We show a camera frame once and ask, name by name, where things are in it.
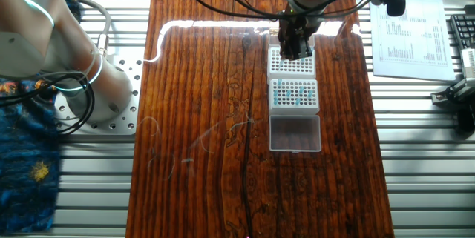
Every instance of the keyboard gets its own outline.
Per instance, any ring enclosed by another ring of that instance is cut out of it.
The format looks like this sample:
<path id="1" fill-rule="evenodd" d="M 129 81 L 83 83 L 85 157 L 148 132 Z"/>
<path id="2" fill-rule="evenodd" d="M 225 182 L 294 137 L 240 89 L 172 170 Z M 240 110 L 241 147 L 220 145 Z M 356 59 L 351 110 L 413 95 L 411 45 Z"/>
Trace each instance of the keyboard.
<path id="1" fill-rule="evenodd" d="M 470 39 L 475 35 L 475 15 L 453 15 L 451 25 L 460 50 L 469 48 Z"/>

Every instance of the mounting plate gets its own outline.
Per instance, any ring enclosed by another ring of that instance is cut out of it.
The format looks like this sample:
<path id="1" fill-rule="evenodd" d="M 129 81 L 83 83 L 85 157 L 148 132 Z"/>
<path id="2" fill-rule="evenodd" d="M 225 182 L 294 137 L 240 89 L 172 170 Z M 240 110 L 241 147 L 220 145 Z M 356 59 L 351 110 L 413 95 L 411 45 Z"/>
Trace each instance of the mounting plate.
<path id="1" fill-rule="evenodd" d="M 88 122 L 71 135 L 134 135 L 139 113 L 140 85 L 142 84 L 143 60 L 126 60 L 118 56 L 108 56 L 108 61 L 120 67 L 127 74 L 132 84 L 132 97 L 127 108 L 116 118 L 105 122 Z M 73 125 L 77 119 L 68 107 L 66 98 L 60 93 L 55 101 L 55 117 L 58 130 Z"/>

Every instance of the wood grain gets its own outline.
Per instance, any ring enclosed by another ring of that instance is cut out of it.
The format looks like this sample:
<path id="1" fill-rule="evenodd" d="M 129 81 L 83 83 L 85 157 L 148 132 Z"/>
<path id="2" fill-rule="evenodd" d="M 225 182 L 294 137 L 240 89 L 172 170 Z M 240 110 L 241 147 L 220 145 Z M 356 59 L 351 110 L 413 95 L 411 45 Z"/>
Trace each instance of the wood grain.
<path id="1" fill-rule="evenodd" d="M 151 0 L 145 57 L 160 57 L 144 63 L 126 236 L 393 237 L 356 15 L 315 40 L 320 153 L 269 151 L 267 29 L 236 21 Z"/>

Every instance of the clear plastic box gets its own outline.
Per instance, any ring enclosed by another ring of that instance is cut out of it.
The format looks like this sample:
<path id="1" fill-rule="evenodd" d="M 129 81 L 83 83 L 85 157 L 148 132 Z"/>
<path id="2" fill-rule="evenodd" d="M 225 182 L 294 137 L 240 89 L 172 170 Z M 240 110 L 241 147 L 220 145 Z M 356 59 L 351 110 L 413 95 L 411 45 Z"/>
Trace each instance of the clear plastic box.
<path id="1" fill-rule="evenodd" d="M 320 117 L 282 116 L 269 117 L 269 149 L 280 152 L 321 151 Z"/>

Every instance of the cloth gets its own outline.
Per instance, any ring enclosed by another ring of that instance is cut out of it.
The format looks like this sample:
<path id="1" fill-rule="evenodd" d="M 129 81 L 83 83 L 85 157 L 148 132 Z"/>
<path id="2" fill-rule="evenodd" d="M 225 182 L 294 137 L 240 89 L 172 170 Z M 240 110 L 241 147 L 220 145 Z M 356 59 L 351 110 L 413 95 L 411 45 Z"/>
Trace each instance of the cloth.
<path id="1" fill-rule="evenodd" d="M 77 0 L 66 0 L 80 22 Z M 0 96 L 39 87 L 0 79 Z M 51 228 L 59 190 L 59 144 L 54 122 L 56 90 L 0 108 L 0 235 Z"/>

